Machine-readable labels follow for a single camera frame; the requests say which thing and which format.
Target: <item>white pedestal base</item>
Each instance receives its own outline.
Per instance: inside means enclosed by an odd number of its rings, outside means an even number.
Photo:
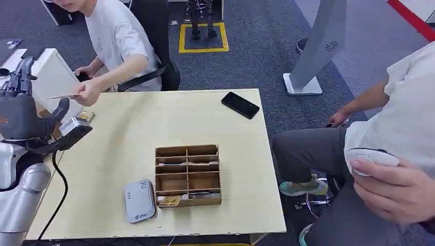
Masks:
[[[321,95],[323,93],[317,78],[314,77],[304,88],[295,90],[290,80],[290,73],[283,74],[283,82],[289,96]]]

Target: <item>person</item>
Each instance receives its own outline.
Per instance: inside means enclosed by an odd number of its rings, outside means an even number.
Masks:
[[[324,195],[328,185],[311,169],[347,181],[331,207],[302,230],[301,245],[391,245],[417,222],[434,233],[434,65],[432,42],[389,67],[387,83],[373,86],[329,118],[336,127],[352,113],[383,107],[368,121],[347,129],[288,131],[273,140],[286,180],[279,185],[284,195]],[[352,148],[385,150],[400,163],[388,167],[345,159]]]
[[[48,0],[69,12],[85,15],[92,45],[97,54],[87,66],[75,71],[90,78],[74,88],[83,106],[96,103],[102,91],[157,69],[156,54],[144,28],[119,0]],[[130,91],[159,91],[161,78],[137,85]]]

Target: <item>robot leg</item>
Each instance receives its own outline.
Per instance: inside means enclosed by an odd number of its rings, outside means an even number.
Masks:
[[[192,21],[192,39],[198,40],[201,38],[201,32],[198,29],[198,19],[200,18],[200,10],[198,8],[197,0],[189,0],[190,19]]]
[[[216,31],[213,29],[213,0],[206,0],[207,7],[207,26],[208,26],[208,37],[217,37]]]

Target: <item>cardboard organizer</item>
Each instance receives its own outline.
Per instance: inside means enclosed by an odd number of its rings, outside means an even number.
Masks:
[[[214,197],[198,198],[210,193]],[[159,196],[180,197],[164,205]],[[221,204],[221,175],[217,145],[162,147],[155,150],[155,201],[158,207],[193,207]]]

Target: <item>human hand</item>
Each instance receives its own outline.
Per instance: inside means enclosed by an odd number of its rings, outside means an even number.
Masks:
[[[96,103],[100,96],[100,88],[96,82],[96,79],[87,80],[79,83],[74,88],[74,93],[77,94],[75,99],[79,104],[88,107]]]
[[[400,160],[397,167],[351,161],[353,185],[368,208],[380,217],[409,224],[435,216],[435,181],[423,171]]]
[[[74,71],[75,76],[79,76],[81,73],[86,73],[89,78],[93,78],[96,73],[96,69],[91,66],[85,66],[79,67]]]
[[[338,127],[343,124],[348,118],[350,114],[345,113],[342,110],[338,110],[333,116],[328,119],[328,123],[332,124],[332,127]]]

